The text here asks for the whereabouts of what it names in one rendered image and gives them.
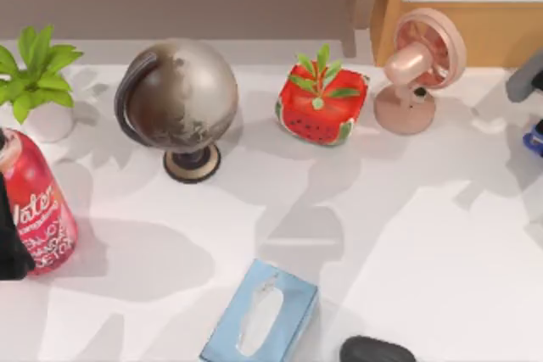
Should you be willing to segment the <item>silver and brown globe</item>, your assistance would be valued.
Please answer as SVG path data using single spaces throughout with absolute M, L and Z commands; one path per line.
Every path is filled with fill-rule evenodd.
M 197 184 L 221 165 L 216 142 L 238 111 L 231 65 L 209 44 L 176 39 L 143 49 L 116 89 L 114 114 L 134 142 L 163 152 L 165 172 Z

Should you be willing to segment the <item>light blue tissue box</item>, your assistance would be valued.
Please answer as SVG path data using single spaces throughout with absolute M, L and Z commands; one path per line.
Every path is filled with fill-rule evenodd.
M 202 362 L 290 362 L 318 287 L 255 259 L 200 352 Z

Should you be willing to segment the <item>pink desk fan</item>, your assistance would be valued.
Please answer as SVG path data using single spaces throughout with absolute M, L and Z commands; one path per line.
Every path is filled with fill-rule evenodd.
M 389 84 L 374 98 L 377 122 L 398 135 L 425 131 L 434 121 L 432 90 L 455 83 L 467 66 L 460 31 L 444 13 L 416 8 L 396 26 L 394 51 L 383 67 Z

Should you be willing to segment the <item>dark grey rounded object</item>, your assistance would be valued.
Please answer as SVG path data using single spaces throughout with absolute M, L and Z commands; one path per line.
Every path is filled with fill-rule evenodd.
M 374 337 L 347 338 L 339 350 L 339 362 L 417 362 L 407 348 Z

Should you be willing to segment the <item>red bottle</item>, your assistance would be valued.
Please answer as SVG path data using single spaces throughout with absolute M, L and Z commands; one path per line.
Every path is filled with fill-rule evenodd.
M 0 128 L 0 174 L 19 237 L 39 276 L 73 254 L 78 230 L 64 195 L 40 148 L 25 134 Z

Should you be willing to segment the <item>green plant in white pot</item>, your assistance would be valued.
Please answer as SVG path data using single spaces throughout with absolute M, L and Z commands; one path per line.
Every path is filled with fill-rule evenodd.
M 73 88 L 63 69 L 84 55 L 74 45 L 52 43 L 53 32 L 53 25 L 24 27 L 20 60 L 0 44 L 0 107 L 7 104 L 21 130 L 39 142 L 60 141 L 73 130 Z

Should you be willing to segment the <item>blue stapler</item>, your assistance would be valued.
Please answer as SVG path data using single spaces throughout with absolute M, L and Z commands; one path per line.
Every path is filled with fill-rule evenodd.
M 523 135 L 524 146 L 543 158 L 543 119 Z

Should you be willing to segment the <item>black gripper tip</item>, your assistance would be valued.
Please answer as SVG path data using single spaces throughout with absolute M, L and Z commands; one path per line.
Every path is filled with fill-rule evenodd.
M 24 279 L 35 261 L 20 234 L 22 208 L 30 202 L 31 184 L 25 176 L 24 145 L 0 127 L 0 281 Z

